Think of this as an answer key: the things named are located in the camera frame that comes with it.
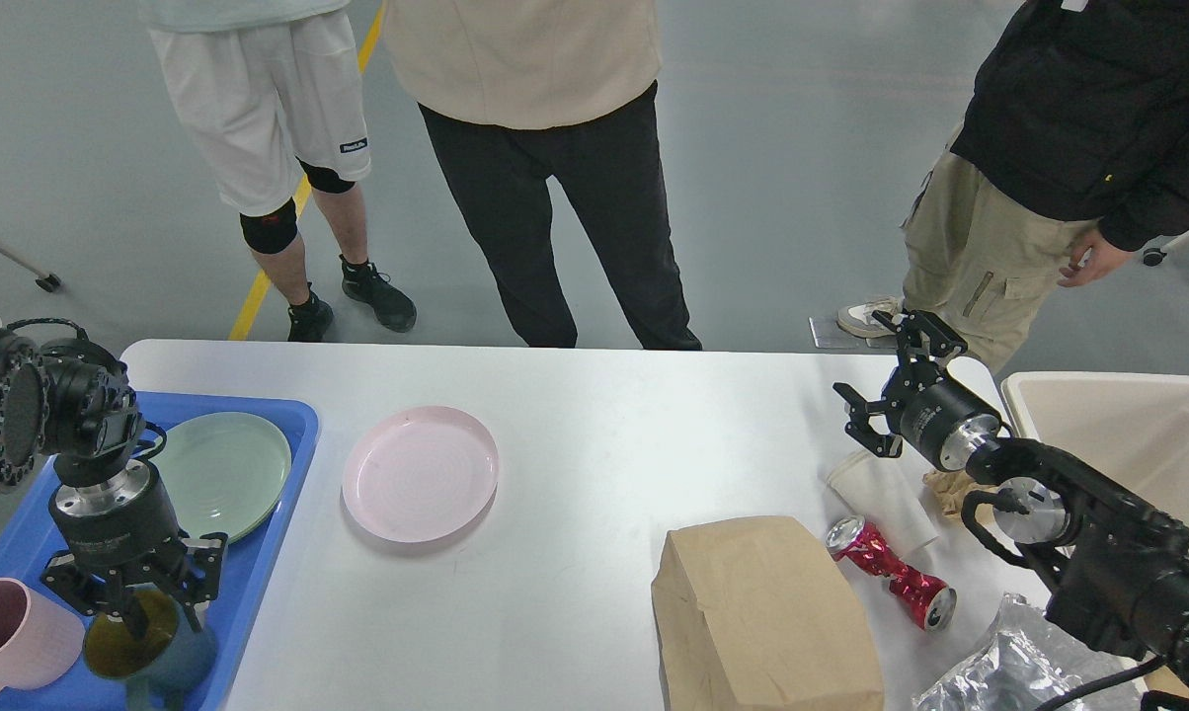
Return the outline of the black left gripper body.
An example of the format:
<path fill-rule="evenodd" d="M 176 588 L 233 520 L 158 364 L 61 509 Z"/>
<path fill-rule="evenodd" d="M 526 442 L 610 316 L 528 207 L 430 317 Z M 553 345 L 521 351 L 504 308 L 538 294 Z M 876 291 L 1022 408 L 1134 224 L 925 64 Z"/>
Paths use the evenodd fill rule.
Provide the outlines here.
<path fill-rule="evenodd" d="M 48 511 L 67 543 L 56 553 L 73 553 L 86 564 L 136 564 L 166 593 L 165 541 L 189 535 L 155 464 L 54 460 L 51 468 L 61 486 Z"/>

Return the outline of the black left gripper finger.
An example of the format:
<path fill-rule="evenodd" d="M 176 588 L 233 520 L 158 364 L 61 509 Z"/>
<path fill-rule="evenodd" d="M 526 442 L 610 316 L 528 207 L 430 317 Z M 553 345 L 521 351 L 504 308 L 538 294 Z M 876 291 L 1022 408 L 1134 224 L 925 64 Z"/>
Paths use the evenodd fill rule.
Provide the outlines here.
<path fill-rule="evenodd" d="M 136 564 L 86 564 L 73 553 L 56 553 L 45 562 L 40 581 L 80 615 L 120 622 L 132 638 L 147 633 L 149 616 L 137 590 L 151 580 Z"/>
<path fill-rule="evenodd" d="M 218 599 L 227 549 L 227 531 L 210 531 L 206 537 L 175 535 L 165 541 L 165 591 L 194 633 L 203 630 L 199 604 Z"/>

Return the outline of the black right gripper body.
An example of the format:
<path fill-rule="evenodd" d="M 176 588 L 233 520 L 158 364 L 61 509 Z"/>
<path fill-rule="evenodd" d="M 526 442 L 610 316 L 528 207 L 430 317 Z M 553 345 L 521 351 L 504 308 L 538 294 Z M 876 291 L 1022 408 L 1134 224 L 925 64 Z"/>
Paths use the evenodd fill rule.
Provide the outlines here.
<path fill-rule="evenodd" d="M 938 471 L 964 471 L 1000 432 L 998 409 L 946 370 L 894 370 L 882 394 L 891 405 L 891 432 Z"/>

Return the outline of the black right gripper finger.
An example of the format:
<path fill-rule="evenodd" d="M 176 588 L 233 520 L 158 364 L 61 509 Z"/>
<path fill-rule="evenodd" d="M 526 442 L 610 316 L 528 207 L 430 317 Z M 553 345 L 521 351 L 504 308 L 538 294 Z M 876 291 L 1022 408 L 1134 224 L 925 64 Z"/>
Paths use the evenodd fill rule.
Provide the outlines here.
<path fill-rule="evenodd" d="M 847 410 L 848 416 L 844 432 L 848 436 L 857 441 L 874 457 L 898 458 L 902 455 L 905 440 L 902 434 L 898 432 L 898 410 L 891 399 L 867 401 L 851 384 L 844 382 L 835 382 L 832 388 L 833 392 L 844 401 L 844 410 Z M 879 416 L 883 416 L 891 432 L 883 434 L 875 432 L 872 420 L 879 419 Z"/>
<path fill-rule="evenodd" d="M 872 314 L 897 338 L 898 367 L 892 379 L 906 388 L 925 388 L 946 377 L 951 360 L 964 356 L 969 344 L 935 312 L 882 312 Z"/>

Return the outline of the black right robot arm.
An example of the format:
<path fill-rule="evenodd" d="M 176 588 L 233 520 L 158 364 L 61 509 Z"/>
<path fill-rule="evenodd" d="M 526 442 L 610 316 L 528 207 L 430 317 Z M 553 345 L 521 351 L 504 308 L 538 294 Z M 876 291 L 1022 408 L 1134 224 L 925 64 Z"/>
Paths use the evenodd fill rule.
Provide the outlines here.
<path fill-rule="evenodd" d="M 961 518 L 987 550 L 1050 590 L 1046 619 L 1092 652 L 1138 666 L 1043 701 L 1055 710 L 1168 668 L 1189 688 L 1189 527 L 1068 451 L 1001 435 L 996 409 L 948 373 L 968 342 L 933 312 L 873 312 L 897 336 L 897 369 L 869 402 L 835 383 L 844 430 L 876 457 L 910 443 L 943 472 L 979 483 Z M 1189 710 L 1150 691 L 1144 710 Z"/>

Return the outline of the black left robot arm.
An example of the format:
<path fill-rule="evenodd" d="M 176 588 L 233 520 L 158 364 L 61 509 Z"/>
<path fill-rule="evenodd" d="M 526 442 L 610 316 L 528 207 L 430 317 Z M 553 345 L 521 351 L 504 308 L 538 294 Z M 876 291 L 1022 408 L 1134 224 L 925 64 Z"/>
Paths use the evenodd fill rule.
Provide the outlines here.
<path fill-rule="evenodd" d="M 228 536 L 191 536 L 180 526 L 146 441 L 126 365 L 74 338 L 34 344 L 0 328 L 0 493 L 12 491 L 48 455 L 58 486 L 48 512 L 65 549 L 45 562 L 40 581 L 84 616 L 119 621 L 138 638 L 153 619 L 139 587 L 166 594 L 193 631 L 219 590 Z"/>

